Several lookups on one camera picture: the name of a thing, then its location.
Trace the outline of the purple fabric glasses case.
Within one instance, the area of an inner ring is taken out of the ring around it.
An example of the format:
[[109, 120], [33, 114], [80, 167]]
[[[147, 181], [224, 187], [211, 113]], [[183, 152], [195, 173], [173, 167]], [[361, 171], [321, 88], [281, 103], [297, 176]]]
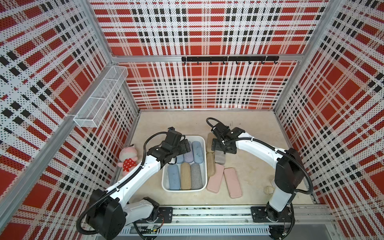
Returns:
[[194, 153], [193, 153], [193, 145], [189, 142], [190, 151], [184, 154], [184, 162], [185, 163], [193, 163], [194, 162]]

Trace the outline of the light blue case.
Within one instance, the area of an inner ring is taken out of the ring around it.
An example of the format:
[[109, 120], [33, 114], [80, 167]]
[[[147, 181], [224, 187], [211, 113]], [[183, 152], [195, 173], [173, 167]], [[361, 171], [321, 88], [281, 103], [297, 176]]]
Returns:
[[197, 164], [202, 164], [204, 162], [204, 153], [203, 148], [200, 142], [194, 141], [192, 142], [193, 146], [193, 155], [194, 155], [194, 162]]

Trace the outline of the tan case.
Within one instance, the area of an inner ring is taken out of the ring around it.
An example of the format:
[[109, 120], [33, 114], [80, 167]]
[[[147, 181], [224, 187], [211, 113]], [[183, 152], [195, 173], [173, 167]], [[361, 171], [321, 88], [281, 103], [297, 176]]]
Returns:
[[191, 165], [188, 163], [181, 164], [181, 189], [190, 190], [192, 188], [191, 181]]

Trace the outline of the grey fabric glasses case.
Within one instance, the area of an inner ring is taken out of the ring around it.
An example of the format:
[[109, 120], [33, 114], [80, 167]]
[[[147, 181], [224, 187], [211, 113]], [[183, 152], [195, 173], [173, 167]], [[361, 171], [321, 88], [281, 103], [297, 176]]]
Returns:
[[197, 163], [191, 165], [191, 181], [192, 190], [198, 190], [203, 187], [201, 168], [200, 165]]

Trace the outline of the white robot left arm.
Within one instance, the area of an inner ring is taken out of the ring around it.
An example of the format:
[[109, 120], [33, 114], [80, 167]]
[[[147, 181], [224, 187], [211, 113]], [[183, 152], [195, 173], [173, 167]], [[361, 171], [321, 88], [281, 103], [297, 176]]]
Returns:
[[141, 200], [130, 203], [129, 200], [173, 158], [190, 151], [186, 136], [173, 127], [149, 137], [143, 144], [143, 158], [138, 166], [107, 189], [93, 191], [87, 209], [76, 221], [77, 232], [82, 235], [100, 234], [104, 239], [112, 240], [125, 225], [147, 219], [155, 208], [155, 202]]

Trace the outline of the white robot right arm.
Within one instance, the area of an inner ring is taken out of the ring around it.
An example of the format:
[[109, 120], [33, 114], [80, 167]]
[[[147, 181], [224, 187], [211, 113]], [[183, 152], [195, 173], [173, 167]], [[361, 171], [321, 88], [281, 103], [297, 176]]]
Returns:
[[297, 194], [311, 195], [314, 185], [297, 150], [275, 147], [253, 137], [241, 128], [231, 129], [221, 121], [206, 119], [214, 134], [212, 148], [225, 154], [247, 152], [263, 161], [275, 171], [271, 198], [265, 207], [268, 221], [277, 223], [283, 214], [293, 216], [291, 204]]

